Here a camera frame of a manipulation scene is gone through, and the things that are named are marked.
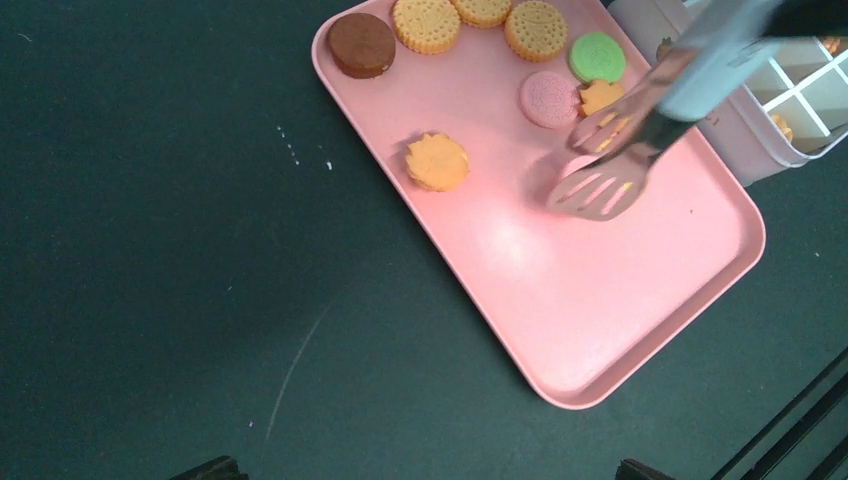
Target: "pink cookie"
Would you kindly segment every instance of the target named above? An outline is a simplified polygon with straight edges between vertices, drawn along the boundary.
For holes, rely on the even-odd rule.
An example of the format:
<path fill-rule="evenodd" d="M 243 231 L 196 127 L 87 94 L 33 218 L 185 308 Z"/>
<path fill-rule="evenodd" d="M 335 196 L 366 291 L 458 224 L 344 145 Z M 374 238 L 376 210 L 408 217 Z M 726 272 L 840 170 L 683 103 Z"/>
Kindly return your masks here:
<path fill-rule="evenodd" d="M 544 128 L 562 128 L 577 116 L 577 92 L 562 75 L 551 71 L 527 77 L 519 91 L 521 111 Z"/>

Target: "green macaron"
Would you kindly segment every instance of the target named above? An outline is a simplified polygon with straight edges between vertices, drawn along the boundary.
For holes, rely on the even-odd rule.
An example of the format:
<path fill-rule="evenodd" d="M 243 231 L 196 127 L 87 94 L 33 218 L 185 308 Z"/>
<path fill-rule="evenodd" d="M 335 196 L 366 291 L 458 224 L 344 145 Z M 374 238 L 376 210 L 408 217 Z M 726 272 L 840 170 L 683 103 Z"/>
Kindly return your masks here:
<path fill-rule="evenodd" d="M 624 50 L 606 33 L 587 33 L 574 41 L 568 54 L 568 65 L 574 76 L 583 83 L 621 80 L 627 60 Z"/>

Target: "scratch on table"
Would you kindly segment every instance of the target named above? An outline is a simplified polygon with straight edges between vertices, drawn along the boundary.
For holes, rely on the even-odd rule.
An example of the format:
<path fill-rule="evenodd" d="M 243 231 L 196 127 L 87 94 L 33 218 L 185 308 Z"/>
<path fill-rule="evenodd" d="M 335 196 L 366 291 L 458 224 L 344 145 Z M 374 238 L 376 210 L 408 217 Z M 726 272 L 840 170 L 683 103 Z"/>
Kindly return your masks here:
<path fill-rule="evenodd" d="M 306 337 L 303 339 L 303 343 L 300 345 L 300 349 L 294 356 L 291 365 L 289 366 L 289 370 L 286 372 L 285 378 L 283 378 L 283 384 L 280 386 L 280 393 L 277 394 L 277 402 L 274 404 L 274 410 L 271 412 L 271 419 L 268 421 L 268 429 L 265 431 L 265 440 L 262 442 L 262 454 L 259 456 L 259 461 L 263 461 L 265 458 L 265 449 L 268 447 L 268 440 L 271 438 L 271 430 L 274 428 L 274 422 L 277 420 L 277 412 L 280 410 L 280 405 L 283 401 L 283 396 L 286 394 L 286 388 L 289 385 L 289 380 L 291 379 L 292 373 L 294 373 L 295 367 L 297 367 L 297 362 L 300 361 L 300 357 L 303 356 L 303 352 L 306 350 L 306 346 L 309 345 L 309 341 L 312 339 L 312 335 L 315 334 L 315 330 L 318 329 L 318 325 L 321 324 L 321 320 L 327 316 L 327 313 L 330 311 L 333 305 L 335 305 L 336 301 L 341 297 L 344 289 L 340 290 L 339 293 L 333 297 L 332 300 L 327 304 L 324 308 L 324 311 L 321 312 L 321 315 L 318 315 L 318 319 L 315 320 L 315 323 L 312 325 L 312 329 L 309 330 L 309 333 L 306 334 Z"/>

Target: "chocolate cookie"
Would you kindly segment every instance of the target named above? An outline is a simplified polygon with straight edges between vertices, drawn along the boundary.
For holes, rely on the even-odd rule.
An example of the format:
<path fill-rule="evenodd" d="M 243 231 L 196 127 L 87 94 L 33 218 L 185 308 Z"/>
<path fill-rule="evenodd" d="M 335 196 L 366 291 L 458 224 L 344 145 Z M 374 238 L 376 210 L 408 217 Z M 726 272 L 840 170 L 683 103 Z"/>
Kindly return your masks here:
<path fill-rule="evenodd" d="M 330 26 L 327 45 L 339 69 L 353 78 L 374 78 L 395 60 L 395 35 L 369 13 L 345 15 Z"/>

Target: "black tabletop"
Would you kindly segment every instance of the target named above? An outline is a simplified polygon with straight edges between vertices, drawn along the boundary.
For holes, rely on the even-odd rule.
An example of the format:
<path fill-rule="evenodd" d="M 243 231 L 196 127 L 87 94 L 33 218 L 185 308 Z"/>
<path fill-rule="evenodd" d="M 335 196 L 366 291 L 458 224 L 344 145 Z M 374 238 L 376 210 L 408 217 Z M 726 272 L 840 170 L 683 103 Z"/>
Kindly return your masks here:
<path fill-rule="evenodd" d="M 3 480 L 705 478 L 848 343 L 845 145 L 749 189 L 766 254 L 692 326 L 550 406 L 312 70 L 352 1 L 142 4 L 0 7 Z"/>

